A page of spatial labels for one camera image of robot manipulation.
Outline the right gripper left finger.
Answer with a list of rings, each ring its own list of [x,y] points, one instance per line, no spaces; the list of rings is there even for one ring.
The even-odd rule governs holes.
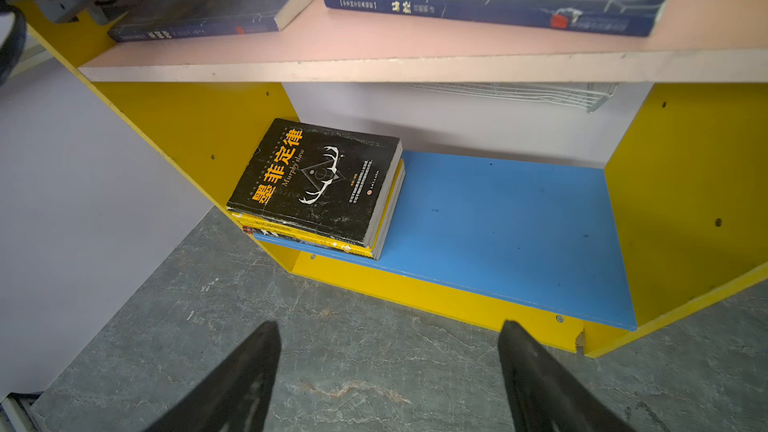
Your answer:
[[[281,355],[275,321],[262,323],[150,431],[261,431]]]

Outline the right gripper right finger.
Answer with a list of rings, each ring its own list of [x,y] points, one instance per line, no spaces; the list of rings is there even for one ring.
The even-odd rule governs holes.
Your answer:
[[[630,431],[519,323],[506,321],[498,353],[516,431]]]

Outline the yellow bookshelf pink blue shelves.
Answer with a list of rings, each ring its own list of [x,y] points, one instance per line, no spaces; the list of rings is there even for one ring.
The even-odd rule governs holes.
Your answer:
[[[31,33],[289,272],[598,357],[767,277],[767,0],[667,0],[647,37],[332,9],[279,32]],[[407,83],[617,83],[594,111]],[[276,119],[396,137],[375,257],[226,208]]]

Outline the black yellow title book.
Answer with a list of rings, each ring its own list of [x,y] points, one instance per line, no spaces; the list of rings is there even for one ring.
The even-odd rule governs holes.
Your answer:
[[[402,152],[396,137],[276,119],[226,208],[260,232],[373,258]]]

